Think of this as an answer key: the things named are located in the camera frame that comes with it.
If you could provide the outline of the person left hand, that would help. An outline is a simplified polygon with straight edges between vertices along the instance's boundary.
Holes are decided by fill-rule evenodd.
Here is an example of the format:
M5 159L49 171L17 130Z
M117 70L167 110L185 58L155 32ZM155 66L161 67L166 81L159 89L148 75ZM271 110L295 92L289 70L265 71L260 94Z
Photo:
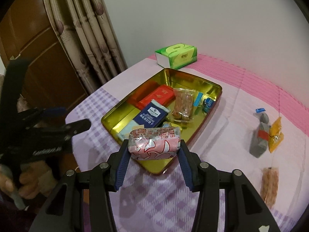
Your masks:
M3 165L1 165L1 191L11 196L17 190L19 196L27 200L34 199L39 193L47 197L58 183L45 161L32 162L26 165L26 170L19 177L20 188L17 188L12 179L3 172Z

